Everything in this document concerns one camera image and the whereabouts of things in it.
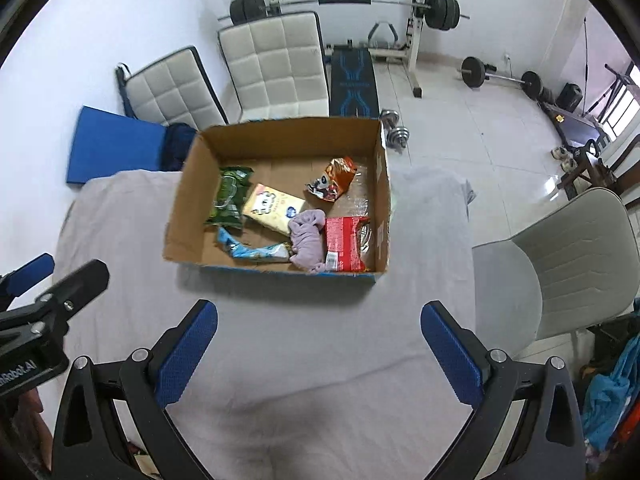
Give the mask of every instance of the snack bag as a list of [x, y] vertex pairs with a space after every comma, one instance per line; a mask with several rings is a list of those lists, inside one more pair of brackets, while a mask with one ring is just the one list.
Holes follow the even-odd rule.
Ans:
[[357, 170], [348, 156], [334, 158], [320, 178], [306, 185], [306, 190], [322, 200], [335, 202], [349, 189]]
[[366, 216], [341, 216], [327, 218], [324, 224], [326, 236], [326, 270], [338, 272], [363, 272], [360, 259], [360, 224], [369, 221]]
[[242, 214], [289, 236], [289, 220], [300, 212], [303, 205], [305, 201], [302, 198], [257, 184], [244, 204]]
[[206, 225], [223, 225], [242, 229], [242, 206], [251, 187], [249, 178], [254, 170], [244, 166], [220, 168], [220, 189], [211, 207]]
[[257, 264], [288, 262], [291, 252], [291, 246], [289, 244], [275, 244], [252, 249], [251, 247], [242, 245], [223, 227], [218, 228], [218, 243], [232, 258], [251, 260]]

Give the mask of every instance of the cardboard box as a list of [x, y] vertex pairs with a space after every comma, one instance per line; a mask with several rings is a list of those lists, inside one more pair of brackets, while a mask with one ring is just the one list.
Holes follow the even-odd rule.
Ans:
[[[323, 202], [305, 191], [336, 156], [365, 161], [367, 199], [371, 201], [371, 272], [331, 275], [369, 276], [385, 272], [388, 263], [390, 187], [385, 140], [380, 122], [360, 118], [296, 118], [212, 126], [197, 135], [182, 170], [164, 241], [164, 259], [201, 266], [271, 272], [303, 272], [289, 263], [256, 264], [232, 259], [216, 243], [216, 229], [205, 226], [220, 186], [220, 167], [249, 166], [252, 184], [265, 184], [304, 198], [307, 208], [321, 207], [327, 216], [346, 216], [338, 203]], [[246, 219], [244, 231], [230, 233], [250, 247], [288, 238]]]

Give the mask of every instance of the purple cloth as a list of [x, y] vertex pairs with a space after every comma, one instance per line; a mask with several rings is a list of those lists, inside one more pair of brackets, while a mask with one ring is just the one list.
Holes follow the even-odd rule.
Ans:
[[289, 220], [293, 256], [291, 263], [311, 274], [324, 272], [324, 247], [320, 230], [324, 228], [324, 211], [308, 209]]

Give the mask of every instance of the black clamp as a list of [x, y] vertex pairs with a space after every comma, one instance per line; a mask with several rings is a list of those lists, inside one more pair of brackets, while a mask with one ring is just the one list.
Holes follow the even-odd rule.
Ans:
[[538, 365], [488, 351], [439, 301], [424, 306], [420, 322], [458, 399], [474, 408], [427, 479], [476, 478], [514, 400], [525, 401], [518, 425], [497, 471], [486, 478], [585, 478], [580, 413], [561, 358]]
[[[7, 306], [23, 285], [30, 283], [25, 276], [41, 276], [50, 268], [48, 258], [41, 260], [44, 256], [50, 258], [43, 254], [2, 280]], [[38, 272], [24, 274], [29, 266]], [[69, 330], [68, 320], [108, 283], [107, 266], [92, 260], [46, 290], [33, 304], [0, 313], [0, 400], [18, 396], [66, 370], [69, 361], [62, 343]]]
[[216, 307], [199, 300], [151, 350], [105, 364], [77, 358], [58, 410], [53, 478], [148, 480], [127, 449], [113, 403], [124, 400], [164, 480], [212, 480], [164, 408], [180, 398], [217, 326]]

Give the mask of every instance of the screw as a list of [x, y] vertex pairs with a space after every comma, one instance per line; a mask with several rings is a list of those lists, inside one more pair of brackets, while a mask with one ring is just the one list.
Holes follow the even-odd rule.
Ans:
[[31, 325], [31, 333], [35, 335], [41, 335], [44, 332], [46, 325], [43, 321], [36, 321], [33, 325]]
[[131, 354], [131, 358], [139, 363], [140, 361], [144, 361], [149, 356], [149, 350], [146, 348], [138, 348], [133, 354]]
[[74, 367], [78, 370], [82, 370], [89, 363], [89, 359], [85, 356], [81, 355], [78, 359], [74, 361]]
[[553, 356], [549, 360], [551, 361], [551, 365], [553, 368], [556, 368], [557, 370], [562, 370], [564, 368], [564, 361], [562, 361], [561, 358]]
[[497, 363], [503, 363], [507, 360], [507, 354], [497, 348], [489, 352], [489, 357]]

